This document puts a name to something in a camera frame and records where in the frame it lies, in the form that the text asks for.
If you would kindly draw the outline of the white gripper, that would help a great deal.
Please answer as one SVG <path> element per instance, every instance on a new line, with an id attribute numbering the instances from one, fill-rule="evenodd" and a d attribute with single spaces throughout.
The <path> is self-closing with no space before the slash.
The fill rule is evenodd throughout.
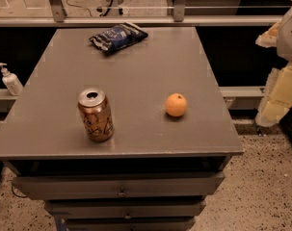
<path id="1" fill-rule="evenodd" d="M 271 127 L 292 108 L 292 7 L 281 22 L 259 35 L 255 43 L 265 48 L 277 47 L 278 55 L 289 62 L 283 69 L 272 69 L 258 107 L 256 124 Z"/>

